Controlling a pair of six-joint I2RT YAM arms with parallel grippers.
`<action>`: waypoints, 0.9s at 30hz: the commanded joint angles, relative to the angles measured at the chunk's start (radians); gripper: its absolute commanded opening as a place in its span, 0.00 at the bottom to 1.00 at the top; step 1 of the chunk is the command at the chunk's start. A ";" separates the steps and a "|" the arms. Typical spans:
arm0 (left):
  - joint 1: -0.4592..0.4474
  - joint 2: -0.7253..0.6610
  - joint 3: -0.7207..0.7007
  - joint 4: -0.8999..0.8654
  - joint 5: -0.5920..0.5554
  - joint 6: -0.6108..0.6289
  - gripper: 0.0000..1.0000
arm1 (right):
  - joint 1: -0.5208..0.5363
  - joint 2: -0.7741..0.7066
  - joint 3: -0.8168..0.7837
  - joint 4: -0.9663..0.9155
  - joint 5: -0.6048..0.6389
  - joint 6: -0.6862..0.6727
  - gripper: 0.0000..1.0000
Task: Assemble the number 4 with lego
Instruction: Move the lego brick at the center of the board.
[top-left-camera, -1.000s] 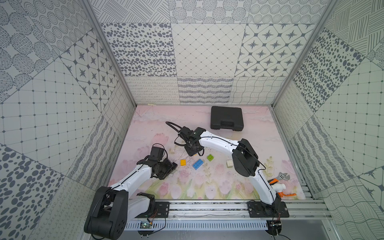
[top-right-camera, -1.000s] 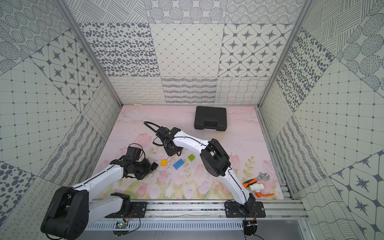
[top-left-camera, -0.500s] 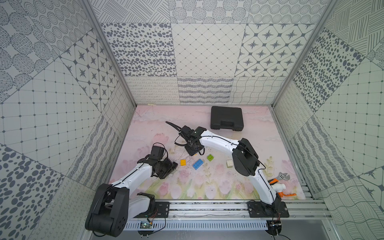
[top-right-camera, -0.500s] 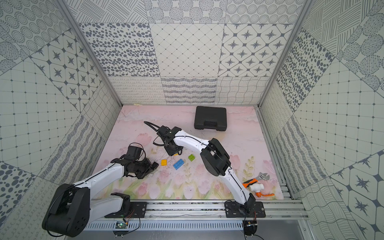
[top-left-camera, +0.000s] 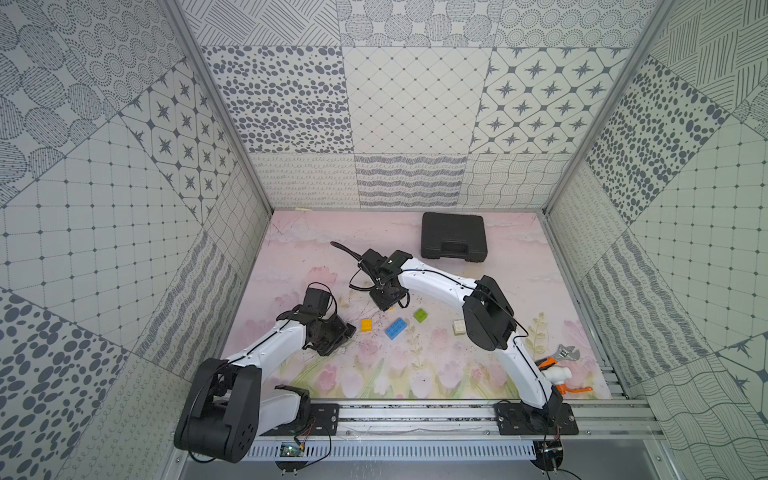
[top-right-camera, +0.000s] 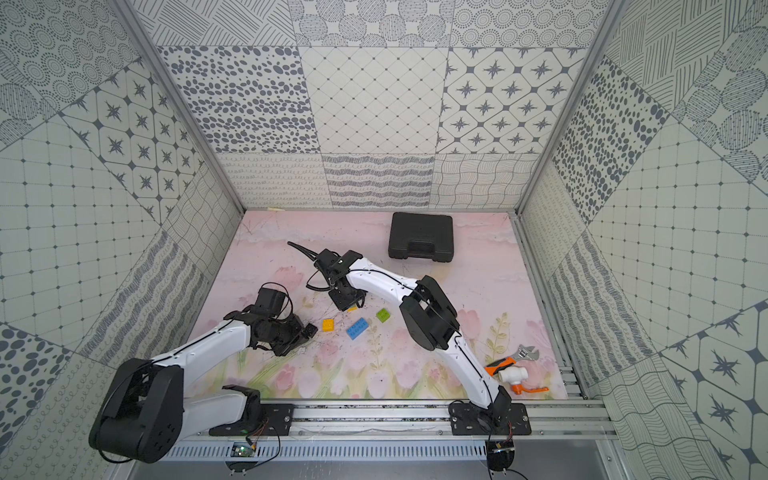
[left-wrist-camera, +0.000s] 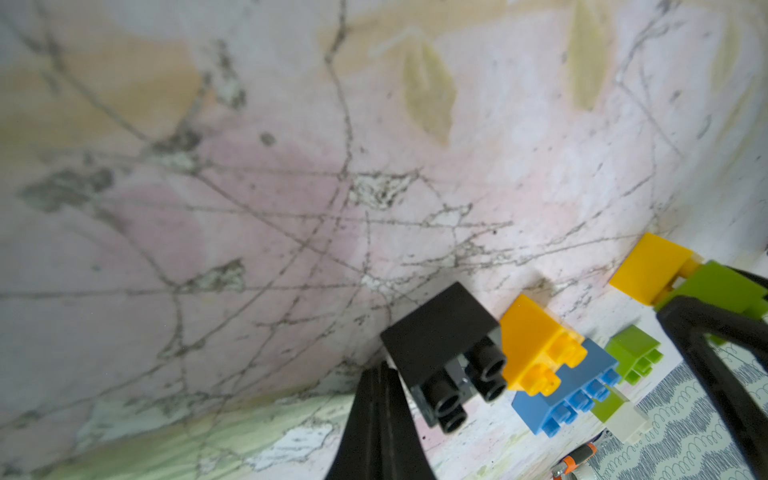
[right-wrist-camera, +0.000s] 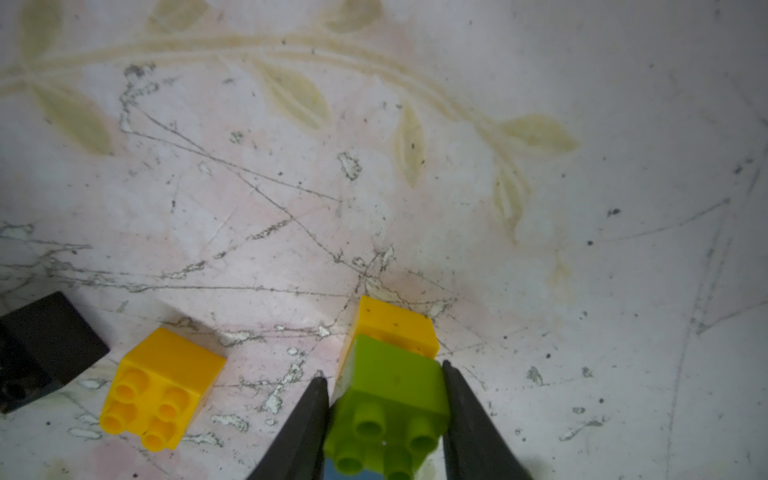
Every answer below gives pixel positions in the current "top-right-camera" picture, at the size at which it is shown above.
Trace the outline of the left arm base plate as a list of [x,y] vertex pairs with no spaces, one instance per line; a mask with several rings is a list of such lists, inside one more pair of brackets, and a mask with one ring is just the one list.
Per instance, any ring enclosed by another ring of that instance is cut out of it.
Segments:
[[211,428],[213,437],[287,436],[292,424],[294,404],[253,404],[242,417],[229,424]]

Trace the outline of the green lego brick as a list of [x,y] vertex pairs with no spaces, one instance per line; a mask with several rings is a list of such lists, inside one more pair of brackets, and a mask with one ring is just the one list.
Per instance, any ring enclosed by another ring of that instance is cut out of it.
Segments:
[[384,323],[391,317],[391,314],[386,308],[382,308],[376,313],[376,317],[381,323]]

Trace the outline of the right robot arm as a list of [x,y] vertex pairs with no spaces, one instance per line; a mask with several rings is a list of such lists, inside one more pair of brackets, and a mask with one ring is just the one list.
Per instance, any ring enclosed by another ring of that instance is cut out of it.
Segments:
[[328,249],[305,255],[326,282],[324,287],[309,284],[309,289],[326,291],[340,310],[362,305],[368,294],[397,306],[411,338],[423,349],[442,356],[479,418],[492,425],[499,422],[503,410],[511,404],[509,394],[471,351],[461,332],[457,310],[434,278],[395,274],[352,250],[343,255]]

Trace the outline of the blue long lego brick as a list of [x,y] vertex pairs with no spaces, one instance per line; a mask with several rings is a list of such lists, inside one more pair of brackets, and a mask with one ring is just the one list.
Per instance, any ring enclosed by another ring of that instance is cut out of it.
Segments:
[[357,339],[369,328],[370,324],[365,318],[359,318],[346,329],[346,334],[351,340]]

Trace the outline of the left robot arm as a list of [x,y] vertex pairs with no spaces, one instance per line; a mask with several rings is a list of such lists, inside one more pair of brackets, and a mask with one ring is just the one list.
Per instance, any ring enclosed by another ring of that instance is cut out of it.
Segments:
[[284,435],[289,407],[272,412],[257,389],[225,385],[189,399],[187,389],[228,357],[248,349],[284,356],[317,334],[296,315],[284,320],[233,311],[208,332],[151,359],[122,363],[91,427],[88,442],[109,463],[155,463],[174,445],[198,433],[242,436],[253,446],[260,434]]

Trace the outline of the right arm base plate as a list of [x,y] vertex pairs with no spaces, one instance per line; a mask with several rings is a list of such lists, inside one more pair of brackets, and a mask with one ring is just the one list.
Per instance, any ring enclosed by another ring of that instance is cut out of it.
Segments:
[[522,403],[480,409],[474,404],[454,401],[448,405],[454,436],[519,436],[530,435],[532,428],[527,409]]

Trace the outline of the black lego brick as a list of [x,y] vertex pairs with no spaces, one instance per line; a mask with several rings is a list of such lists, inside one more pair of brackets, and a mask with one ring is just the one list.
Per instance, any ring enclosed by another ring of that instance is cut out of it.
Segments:
[[305,326],[305,328],[304,328],[304,330],[303,330],[302,334],[303,334],[303,336],[304,336],[306,339],[311,339],[311,338],[313,338],[313,337],[316,335],[317,331],[318,331],[318,328],[317,328],[315,325],[313,325],[313,324],[307,324],[307,325]]

